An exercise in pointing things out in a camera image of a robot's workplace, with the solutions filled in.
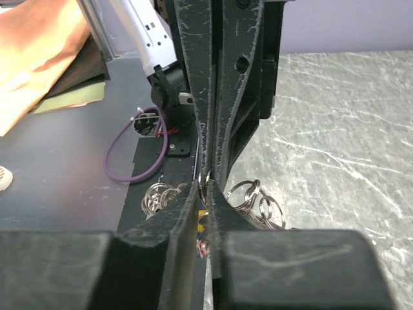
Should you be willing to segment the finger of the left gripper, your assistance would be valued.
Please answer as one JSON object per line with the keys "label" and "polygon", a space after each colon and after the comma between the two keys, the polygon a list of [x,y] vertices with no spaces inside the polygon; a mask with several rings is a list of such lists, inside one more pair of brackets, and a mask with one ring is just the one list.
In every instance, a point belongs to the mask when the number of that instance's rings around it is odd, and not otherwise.
{"label": "finger of the left gripper", "polygon": [[212,2],[175,1],[177,25],[200,137],[201,170],[214,175],[214,82]]}
{"label": "finger of the left gripper", "polygon": [[252,68],[263,1],[223,1],[222,49],[216,97],[214,180],[223,190],[230,163],[230,131]]}

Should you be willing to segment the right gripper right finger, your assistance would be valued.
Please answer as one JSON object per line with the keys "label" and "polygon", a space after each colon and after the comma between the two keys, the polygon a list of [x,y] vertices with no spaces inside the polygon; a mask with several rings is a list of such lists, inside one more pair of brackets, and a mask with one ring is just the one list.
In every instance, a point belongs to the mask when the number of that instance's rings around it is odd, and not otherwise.
{"label": "right gripper right finger", "polygon": [[262,230],[206,186],[215,309],[395,309],[378,256],[358,231]]}

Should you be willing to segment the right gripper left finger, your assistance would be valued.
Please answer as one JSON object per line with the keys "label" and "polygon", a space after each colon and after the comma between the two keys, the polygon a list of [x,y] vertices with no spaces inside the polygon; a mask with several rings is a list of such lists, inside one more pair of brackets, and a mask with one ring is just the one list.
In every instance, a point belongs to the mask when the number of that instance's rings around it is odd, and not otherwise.
{"label": "right gripper left finger", "polygon": [[122,233],[1,233],[2,309],[189,309],[197,183]]}

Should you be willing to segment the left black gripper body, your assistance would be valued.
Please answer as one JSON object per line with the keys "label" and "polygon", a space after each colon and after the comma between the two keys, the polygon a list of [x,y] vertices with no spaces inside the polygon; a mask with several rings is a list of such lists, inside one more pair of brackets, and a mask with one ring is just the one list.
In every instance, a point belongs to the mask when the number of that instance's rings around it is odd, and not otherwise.
{"label": "left black gripper body", "polygon": [[247,86],[232,127],[232,154],[245,148],[274,107],[285,1],[267,1]]}

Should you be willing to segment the red key tag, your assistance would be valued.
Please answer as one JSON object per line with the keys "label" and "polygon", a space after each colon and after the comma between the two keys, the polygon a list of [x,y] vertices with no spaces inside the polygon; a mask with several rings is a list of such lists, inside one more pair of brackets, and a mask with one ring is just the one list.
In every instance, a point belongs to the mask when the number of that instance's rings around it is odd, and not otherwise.
{"label": "red key tag", "polygon": [[207,259],[209,257],[210,250],[209,250],[208,244],[206,242],[203,242],[201,240],[197,240],[196,249],[197,249],[198,255],[202,259]]}

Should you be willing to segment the brass key with yellow tag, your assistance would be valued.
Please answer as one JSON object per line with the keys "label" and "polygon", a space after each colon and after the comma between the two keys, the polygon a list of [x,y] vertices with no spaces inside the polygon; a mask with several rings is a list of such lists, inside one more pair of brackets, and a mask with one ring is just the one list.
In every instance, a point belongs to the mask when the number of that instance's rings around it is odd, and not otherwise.
{"label": "brass key with yellow tag", "polygon": [[197,232],[199,234],[205,231],[205,228],[207,226],[207,220],[208,220],[208,211],[206,209],[199,210],[198,220],[197,220]]}

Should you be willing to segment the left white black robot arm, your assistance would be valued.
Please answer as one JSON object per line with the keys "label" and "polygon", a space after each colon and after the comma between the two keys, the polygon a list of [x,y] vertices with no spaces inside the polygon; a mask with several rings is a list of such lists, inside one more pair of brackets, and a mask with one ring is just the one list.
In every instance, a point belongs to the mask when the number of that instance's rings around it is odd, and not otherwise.
{"label": "left white black robot arm", "polygon": [[284,1],[114,1],[166,116],[194,111],[220,189],[276,95]]}

